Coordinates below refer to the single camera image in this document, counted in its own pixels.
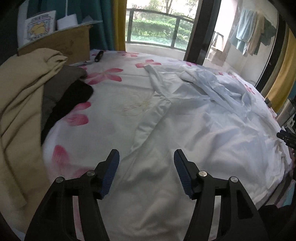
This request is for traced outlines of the dark brown folded garment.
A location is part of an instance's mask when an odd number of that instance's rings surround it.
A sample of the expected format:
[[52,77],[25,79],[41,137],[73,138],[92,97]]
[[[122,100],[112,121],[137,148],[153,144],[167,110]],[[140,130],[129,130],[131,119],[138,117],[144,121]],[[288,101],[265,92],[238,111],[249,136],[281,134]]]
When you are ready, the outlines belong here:
[[84,80],[87,72],[75,66],[62,69],[44,85],[41,117],[41,143],[57,121],[65,117],[78,104],[87,102],[93,88]]

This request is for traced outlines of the beige folded garment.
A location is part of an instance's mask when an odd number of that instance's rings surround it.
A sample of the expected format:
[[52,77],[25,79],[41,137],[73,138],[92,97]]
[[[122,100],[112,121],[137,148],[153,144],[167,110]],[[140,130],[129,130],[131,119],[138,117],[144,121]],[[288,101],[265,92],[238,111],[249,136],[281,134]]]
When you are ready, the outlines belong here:
[[66,61],[42,48],[1,65],[1,213],[20,232],[50,186],[41,147],[44,85]]

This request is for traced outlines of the floral white bed sheet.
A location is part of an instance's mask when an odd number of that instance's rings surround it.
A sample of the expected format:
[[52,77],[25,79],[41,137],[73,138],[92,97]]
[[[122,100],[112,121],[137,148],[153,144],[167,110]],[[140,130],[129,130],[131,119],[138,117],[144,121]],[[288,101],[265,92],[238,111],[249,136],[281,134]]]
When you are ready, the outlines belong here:
[[111,240],[184,238],[195,203],[178,177],[177,149],[213,177],[238,177],[256,207],[292,167],[274,112],[238,76],[121,52],[106,52],[86,71],[92,97],[54,125],[43,156],[51,180],[70,179],[119,151],[99,202]]

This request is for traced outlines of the hanging laundry clothes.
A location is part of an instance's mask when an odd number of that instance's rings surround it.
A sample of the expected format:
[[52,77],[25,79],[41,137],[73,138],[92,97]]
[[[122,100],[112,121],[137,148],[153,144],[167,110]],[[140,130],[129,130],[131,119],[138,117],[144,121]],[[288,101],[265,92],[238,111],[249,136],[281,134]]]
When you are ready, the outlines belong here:
[[253,56],[258,54],[261,44],[270,45],[275,34],[276,28],[262,12],[243,9],[230,43],[243,56]]

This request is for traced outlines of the black sliding door frame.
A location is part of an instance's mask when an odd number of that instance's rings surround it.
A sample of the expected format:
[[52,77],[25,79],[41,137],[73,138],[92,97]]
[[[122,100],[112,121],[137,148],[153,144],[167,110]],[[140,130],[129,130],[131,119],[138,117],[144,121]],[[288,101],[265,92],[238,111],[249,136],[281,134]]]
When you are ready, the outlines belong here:
[[203,65],[210,48],[221,0],[199,1],[184,61]]

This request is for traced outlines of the illustrated white card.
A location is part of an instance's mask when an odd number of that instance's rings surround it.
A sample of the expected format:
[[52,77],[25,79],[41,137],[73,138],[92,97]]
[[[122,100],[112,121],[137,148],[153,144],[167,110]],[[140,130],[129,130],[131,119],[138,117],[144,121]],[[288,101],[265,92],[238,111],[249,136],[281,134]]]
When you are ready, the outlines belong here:
[[40,13],[25,20],[23,43],[27,44],[55,31],[56,11]]

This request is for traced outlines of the brown cardboard box bedside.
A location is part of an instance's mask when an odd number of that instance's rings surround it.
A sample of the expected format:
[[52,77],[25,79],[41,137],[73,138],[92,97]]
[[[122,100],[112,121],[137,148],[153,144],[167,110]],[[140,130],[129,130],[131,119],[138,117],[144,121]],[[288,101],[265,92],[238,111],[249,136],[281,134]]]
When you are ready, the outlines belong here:
[[28,54],[36,49],[48,48],[61,52],[68,58],[66,64],[76,64],[90,60],[89,30],[92,25],[55,31],[18,49],[18,55]]

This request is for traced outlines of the yellow curtain left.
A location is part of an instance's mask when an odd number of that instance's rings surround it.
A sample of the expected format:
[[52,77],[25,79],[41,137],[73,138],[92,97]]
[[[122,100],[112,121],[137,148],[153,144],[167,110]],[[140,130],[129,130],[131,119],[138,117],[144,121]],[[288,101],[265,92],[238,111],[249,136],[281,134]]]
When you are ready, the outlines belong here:
[[112,1],[114,48],[125,51],[125,18],[127,0]]

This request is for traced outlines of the yellow curtain right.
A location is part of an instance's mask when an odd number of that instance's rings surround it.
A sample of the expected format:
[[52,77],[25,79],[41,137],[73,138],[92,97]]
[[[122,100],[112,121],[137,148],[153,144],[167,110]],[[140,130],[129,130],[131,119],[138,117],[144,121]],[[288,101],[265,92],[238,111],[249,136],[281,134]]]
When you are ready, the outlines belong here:
[[287,49],[276,80],[267,94],[273,110],[278,113],[287,100],[295,83],[295,36],[288,34]]

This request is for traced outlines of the yellow curtain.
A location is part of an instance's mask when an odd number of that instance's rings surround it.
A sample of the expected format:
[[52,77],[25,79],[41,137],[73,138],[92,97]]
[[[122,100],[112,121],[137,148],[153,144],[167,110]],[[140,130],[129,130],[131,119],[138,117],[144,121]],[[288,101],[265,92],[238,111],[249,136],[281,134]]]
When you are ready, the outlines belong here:
[[125,51],[125,18],[127,0],[112,1],[114,48]]
[[288,34],[287,49],[276,80],[267,94],[273,110],[278,113],[287,100],[295,83],[295,36]]

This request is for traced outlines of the white translucent garment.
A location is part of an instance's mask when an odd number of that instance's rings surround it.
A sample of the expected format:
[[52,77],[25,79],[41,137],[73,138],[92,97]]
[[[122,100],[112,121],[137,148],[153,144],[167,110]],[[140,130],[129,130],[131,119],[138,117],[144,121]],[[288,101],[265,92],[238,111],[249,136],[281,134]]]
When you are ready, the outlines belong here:
[[195,202],[174,152],[216,178],[236,176],[262,205],[292,165],[280,127],[261,98],[200,68],[146,66],[147,78],[102,83],[98,151],[120,152],[111,192],[100,204],[111,240],[182,240]]

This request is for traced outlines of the black flashlight on bed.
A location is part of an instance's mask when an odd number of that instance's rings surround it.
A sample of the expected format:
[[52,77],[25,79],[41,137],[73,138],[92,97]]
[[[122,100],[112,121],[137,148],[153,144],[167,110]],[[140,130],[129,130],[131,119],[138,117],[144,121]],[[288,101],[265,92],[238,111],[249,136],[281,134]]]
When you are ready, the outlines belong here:
[[101,60],[101,58],[103,57],[103,54],[104,54],[104,51],[99,51],[99,52],[96,54],[96,56],[95,56],[95,58],[94,58],[94,61],[95,61],[95,62],[99,62],[99,61]]

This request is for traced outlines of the teal curtain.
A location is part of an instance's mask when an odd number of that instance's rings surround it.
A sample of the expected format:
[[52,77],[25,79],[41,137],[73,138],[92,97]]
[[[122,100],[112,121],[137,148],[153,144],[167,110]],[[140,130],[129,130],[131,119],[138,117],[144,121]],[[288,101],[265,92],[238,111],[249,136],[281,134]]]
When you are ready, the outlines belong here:
[[75,15],[79,25],[91,24],[91,49],[114,50],[112,1],[110,0],[47,0],[29,1],[28,17],[46,11],[55,11],[56,20]]

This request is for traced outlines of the black balcony railing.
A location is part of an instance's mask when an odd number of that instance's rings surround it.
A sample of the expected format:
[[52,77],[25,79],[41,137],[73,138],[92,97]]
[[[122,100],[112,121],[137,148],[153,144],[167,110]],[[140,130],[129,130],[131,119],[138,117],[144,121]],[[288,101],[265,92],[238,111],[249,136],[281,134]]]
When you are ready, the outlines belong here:
[[127,9],[125,42],[186,51],[194,20],[148,9]]

